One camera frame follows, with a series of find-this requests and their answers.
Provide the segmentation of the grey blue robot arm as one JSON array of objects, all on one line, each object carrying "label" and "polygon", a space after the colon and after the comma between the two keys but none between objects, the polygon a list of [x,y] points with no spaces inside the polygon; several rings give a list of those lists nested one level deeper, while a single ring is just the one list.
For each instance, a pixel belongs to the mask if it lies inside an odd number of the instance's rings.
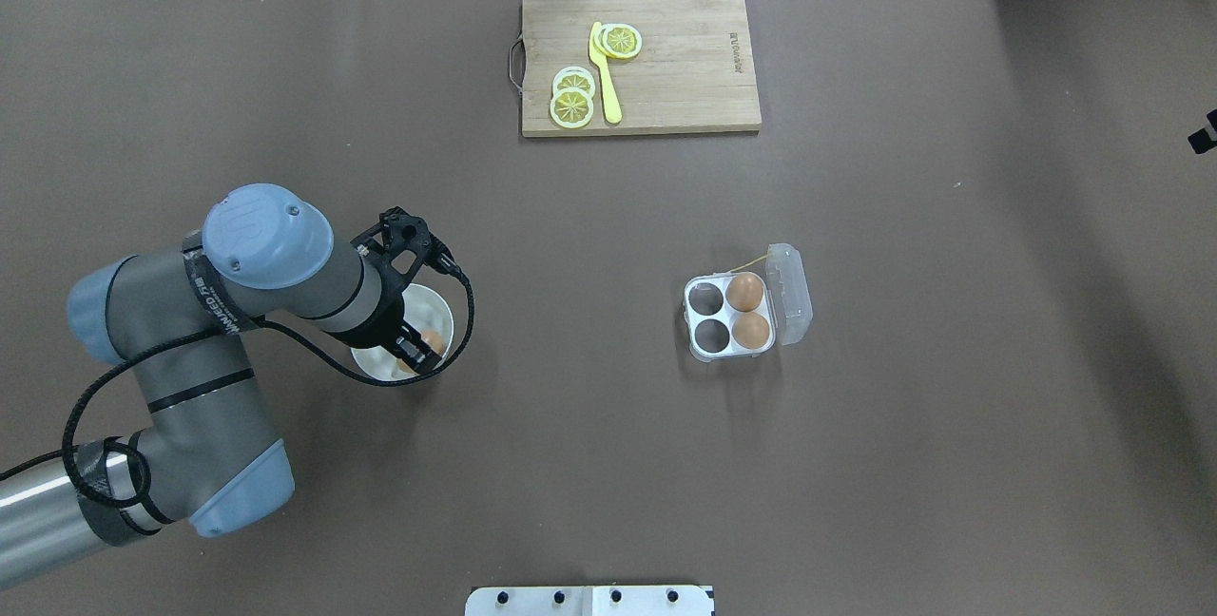
[{"label": "grey blue robot arm", "polygon": [[346,242],[304,198],[253,183],[179,246],[79,279],[67,320],[106,373],[77,399],[56,449],[2,474],[2,589],[179,521],[215,538],[277,511],[293,474],[243,335],[282,334],[377,385],[274,321],[284,312],[404,363],[410,374],[393,387],[432,379],[459,351],[436,349],[406,319],[422,268],[473,290],[427,222],[399,207]]}]

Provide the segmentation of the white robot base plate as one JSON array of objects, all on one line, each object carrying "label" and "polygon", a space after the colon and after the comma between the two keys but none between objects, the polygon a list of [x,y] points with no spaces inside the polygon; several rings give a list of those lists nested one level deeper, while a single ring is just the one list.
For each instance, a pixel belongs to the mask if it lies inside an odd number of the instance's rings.
[{"label": "white robot base plate", "polygon": [[471,590],[465,615],[714,615],[705,586],[526,586]]}]

